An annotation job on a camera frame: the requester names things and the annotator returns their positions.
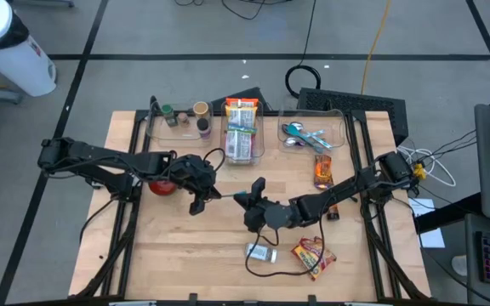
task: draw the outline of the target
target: blue utensil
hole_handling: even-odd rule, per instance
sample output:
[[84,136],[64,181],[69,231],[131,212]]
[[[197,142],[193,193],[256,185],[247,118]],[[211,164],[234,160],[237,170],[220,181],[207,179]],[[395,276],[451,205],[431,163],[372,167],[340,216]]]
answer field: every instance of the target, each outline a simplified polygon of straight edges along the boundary
[[288,124],[286,126],[286,132],[288,134],[292,135],[292,136],[295,136],[295,137],[298,137],[298,138],[304,140],[304,142],[306,142],[308,145],[310,145],[311,147],[313,147],[313,149],[315,150],[315,152],[317,152],[319,154],[322,154],[323,153],[324,149],[321,146],[316,145],[309,138],[307,138],[304,135],[302,135],[302,133],[300,133],[299,130],[294,125]]
[[[299,132],[303,131],[304,130],[304,125],[300,122],[290,122],[290,125],[292,126],[295,126],[296,129],[298,129]],[[320,139],[317,137],[317,135],[320,135],[324,133],[324,130],[320,130],[320,131],[316,131],[316,132],[313,132],[313,133],[303,133],[303,135],[305,137],[311,137],[313,138],[316,142],[318,142],[319,144],[321,144],[323,147],[331,150],[333,147],[331,144],[329,144],[328,142]]]

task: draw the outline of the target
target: bottle cap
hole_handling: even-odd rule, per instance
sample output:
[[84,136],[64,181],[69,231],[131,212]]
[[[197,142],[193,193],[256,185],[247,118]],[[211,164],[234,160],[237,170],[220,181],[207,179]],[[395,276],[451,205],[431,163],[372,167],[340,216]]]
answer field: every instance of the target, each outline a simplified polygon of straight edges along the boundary
[[209,121],[205,118],[200,118],[197,120],[196,125],[200,131],[205,131],[209,128]]
[[169,114],[172,111],[174,111],[174,108],[171,107],[171,105],[162,105],[162,113],[163,114]]

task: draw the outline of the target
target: trash can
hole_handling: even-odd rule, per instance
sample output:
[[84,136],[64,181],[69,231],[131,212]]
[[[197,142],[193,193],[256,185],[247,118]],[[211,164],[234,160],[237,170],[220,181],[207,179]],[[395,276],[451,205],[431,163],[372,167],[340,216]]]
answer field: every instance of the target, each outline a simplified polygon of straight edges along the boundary
[[56,66],[5,0],[0,0],[0,73],[32,97],[56,88]]

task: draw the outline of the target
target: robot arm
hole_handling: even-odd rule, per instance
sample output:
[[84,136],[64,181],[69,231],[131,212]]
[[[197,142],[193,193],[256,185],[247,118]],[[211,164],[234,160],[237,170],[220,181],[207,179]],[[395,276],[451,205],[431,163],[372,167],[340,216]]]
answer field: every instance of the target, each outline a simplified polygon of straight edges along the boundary
[[[133,181],[150,183],[168,180],[194,194],[190,214],[201,213],[205,201],[219,199],[214,188],[216,172],[209,161],[200,156],[177,157],[174,151],[129,154],[96,147],[69,138],[45,139],[37,165],[47,174],[68,171],[103,184],[109,192],[122,199],[132,196]],[[111,173],[100,166],[125,170]]]
[[359,192],[368,192],[374,201],[388,201],[393,190],[416,184],[411,167],[399,154],[390,152],[379,156],[375,162],[381,170],[376,171],[374,166],[363,168],[320,194],[290,199],[288,206],[262,197],[264,178],[253,183],[251,193],[234,195],[234,200],[245,209],[244,223],[248,230],[258,233],[264,225],[278,230],[315,224],[329,207]]

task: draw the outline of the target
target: wooden tabletop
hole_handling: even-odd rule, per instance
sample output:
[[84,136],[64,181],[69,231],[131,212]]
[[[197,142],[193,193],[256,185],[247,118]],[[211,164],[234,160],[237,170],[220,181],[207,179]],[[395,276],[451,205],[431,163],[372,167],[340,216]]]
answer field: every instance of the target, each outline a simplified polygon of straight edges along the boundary
[[[339,124],[340,120],[319,117],[310,119],[316,122],[327,120],[327,124]],[[367,120],[374,155],[394,151],[395,143],[386,112],[367,112]],[[133,125],[133,111],[114,112],[105,147],[127,151]],[[266,178],[264,196],[272,201],[286,203],[289,198],[319,192],[312,182],[314,156],[281,152],[277,126],[277,117],[264,118],[265,153],[258,165],[224,165],[218,171],[215,187],[221,194],[250,190],[251,183],[260,176]],[[358,125],[356,127],[357,138],[362,139],[360,128]],[[151,151],[176,150],[179,155],[203,156],[219,146],[219,127],[216,123],[212,133],[213,143],[207,147],[167,147],[162,146],[166,145],[162,141],[152,140]],[[359,146],[362,165],[365,166],[366,157],[361,141]],[[209,159],[216,164],[219,161],[217,158],[214,156]],[[332,158],[334,183],[353,175],[347,143],[334,149]],[[407,201],[407,195],[402,190],[395,191],[394,196]],[[312,281],[306,275],[259,278],[249,274],[244,266],[245,245],[254,242],[256,234],[248,232],[243,225],[242,208],[231,198],[225,198],[207,203],[205,212],[192,217],[188,213],[192,197],[184,191],[160,197],[152,194],[148,187],[144,188],[127,299],[186,300],[194,292],[200,300],[305,301],[308,295],[315,294],[319,301],[375,301],[367,238],[358,210],[360,204],[351,200],[340,202],[340,220],[323,223],[326,248],[337,256],[337,261],[331,263],[318,280]],[[108,198],[106,190],[95,190],[89,214],[99,209]],[[103,264],[109,249],[116,210],[117,205],[108,208],[86,229],[70,294],[83,289]],[[391,201],[385,206],[385,212],[396,261],[418,289],[430,295],[409,207]],[[269,229],[265,229],[263,235],[273,238]],[[304,267],[290,250],[301,237],[313,238],[316,235],[320,235],[318,224],[303,229],[282,229],[281,245],[276,248],[277,261],[266,263],[250,260],[249,266],[259,273],[302,271]],[[380,256],[379,262],[385,296],[389,297],[390,283],[385,261]],[[118,262],[111,292],[116,292],[120,268]]]

